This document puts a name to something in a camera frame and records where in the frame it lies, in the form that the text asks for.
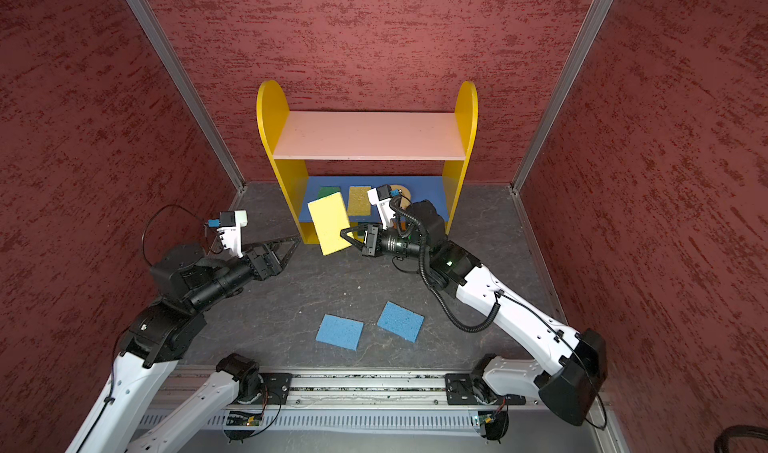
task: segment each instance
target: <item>wall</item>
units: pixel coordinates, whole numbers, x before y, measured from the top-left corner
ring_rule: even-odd
[[[766,426],[767,84],[765,0],[615,0],[524,185],[633,453]]]
[[[266,79],[296,110],[430,112],[452,112],[473,80],[480,122],[467,179],[509,182],[592,0],[149,1],[247,180],[274,180],[254,106]]]
[[[0,4],[0,451],[50,453],[155,296],[144,223],[169,202],[212,214],[234,189],[124,0]],[[193,225],[159,218],[150,259]]]

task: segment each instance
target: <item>blue shelf board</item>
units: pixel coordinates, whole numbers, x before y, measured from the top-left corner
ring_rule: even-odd
[[[304,202],[301,206],[299,221],[311,223],[310,208],[306,206],[310,201],[317,200],[320,187],[340,187],[344,204],[350,204],[350,187],[376,188],[382,185],[402,185],[411,192],[411,200],[415,203],[421,200],[429,200],[435,205],[438,215],[448,221],[448,205],[446,191],[442,186],[442,177],[310,177],[306,184]],[[365,217],[350,217],[352,222],[380,223],[379,210],[371,205],[371,214]]]

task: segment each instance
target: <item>blue sponge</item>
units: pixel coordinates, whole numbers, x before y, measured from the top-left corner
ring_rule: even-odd
[[[392,302],[387,302],[377,325],[415,343],[422,323],[424,323],[423,316]]]
[[[322,318],[320,330],[317,332],[315,341],[357,350],[360,333],[362,333],[362,322],[334,315],[325,315]]]

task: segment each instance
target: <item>pink shelf board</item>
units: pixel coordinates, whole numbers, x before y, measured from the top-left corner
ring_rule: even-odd
[[[276,160],[464,160],[453,113],[291,112]]]

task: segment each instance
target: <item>shelf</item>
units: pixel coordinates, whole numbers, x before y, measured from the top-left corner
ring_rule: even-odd
[[[299,221],[309,223],[312,221],[310,209],[306,206],[310,201],[317,200],[320,187],[340,187],[344,204],[349,206],[350,187],[376,188],[382,185],[402,185],[411,192],[411,200],[414,202],[429,200],[435,205],[438,215],[448,221],[448,204],[446,193],[443,189],[442,177],[310,177],[307,180],[306,192],[299,214]],[[351,222],[380,222],[379,210],[371,205],[371,214],[367,217],[350,217]]]
[[[275,160],[459,160],[454,113],[291,112]]]

